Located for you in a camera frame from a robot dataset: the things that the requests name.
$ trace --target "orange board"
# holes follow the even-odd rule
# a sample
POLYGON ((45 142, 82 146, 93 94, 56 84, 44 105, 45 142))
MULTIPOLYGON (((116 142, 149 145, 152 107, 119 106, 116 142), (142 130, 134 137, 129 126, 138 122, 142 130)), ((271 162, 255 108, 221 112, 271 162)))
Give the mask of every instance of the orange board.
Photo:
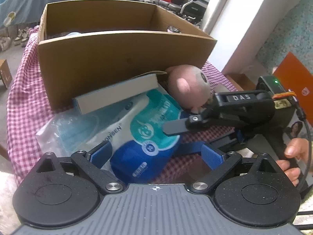
POLYGON ((285 89, 291 89, 297 94, 300 106, 306 113, 307 120, 313 126, 313 76, 307 68, 289 52, 274 76, 285 89))

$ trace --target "screw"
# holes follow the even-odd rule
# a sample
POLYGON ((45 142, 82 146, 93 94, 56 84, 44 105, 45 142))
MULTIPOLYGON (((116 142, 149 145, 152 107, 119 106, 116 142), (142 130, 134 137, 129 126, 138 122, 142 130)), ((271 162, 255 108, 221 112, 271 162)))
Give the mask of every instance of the screw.
POLYGON ((208 185, 203 182, 196 182, 192 185, 192 187, 196 190, 205 190, 206 188, 208 188, 208 185))
POLYGON ((107 188, 109 191, 117 191, 122 188, 122 186, 119 183, 108 183, 105 188, 107 188))

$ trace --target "finger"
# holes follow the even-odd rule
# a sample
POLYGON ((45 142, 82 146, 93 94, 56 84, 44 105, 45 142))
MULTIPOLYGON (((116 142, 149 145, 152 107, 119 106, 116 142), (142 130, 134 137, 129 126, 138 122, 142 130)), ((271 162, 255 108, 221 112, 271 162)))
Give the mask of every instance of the finger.
POLYGON ((307 139, 294 138, 289 143, 285 150, 287 158, 300 157, 304 161, 308 160, 309 142, 307 139))
POLYGON ((290 162, 286 161, 286 160, 278 160, 276 161, 278 166, 283 170, 287 170, 290 167, 290 162))
POLYGON ((298 179, 298 177, 300 176, 300 173, 301 171, 299 168, 292 168, 292 169, 285 171, 285 174, 291 181, 298 179))
POLYGON ((294 186, 297 186, 299 184, 299 179, 296 179, 296 180, 292 181, 292 183, 293 183, 294 186))

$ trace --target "white wall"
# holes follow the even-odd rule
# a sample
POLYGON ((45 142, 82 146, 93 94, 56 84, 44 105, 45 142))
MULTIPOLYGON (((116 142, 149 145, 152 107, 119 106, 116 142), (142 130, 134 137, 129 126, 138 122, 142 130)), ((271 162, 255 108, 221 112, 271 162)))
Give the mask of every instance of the white wall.
POLYGON ((299 0, 228 0, 211 36, 218 40, 209 61, 224 74, 241 72, 284 15, 299 0))

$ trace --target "floral wallpaper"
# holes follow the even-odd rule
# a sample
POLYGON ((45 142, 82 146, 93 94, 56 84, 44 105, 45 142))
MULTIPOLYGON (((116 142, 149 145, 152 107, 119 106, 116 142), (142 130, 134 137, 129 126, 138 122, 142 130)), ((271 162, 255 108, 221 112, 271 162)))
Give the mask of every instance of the floral wallpaper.
POLYGON ((271 74, 291 51, 313 73, 313 0, 301 0, 277 24, 256 58, 271 74))

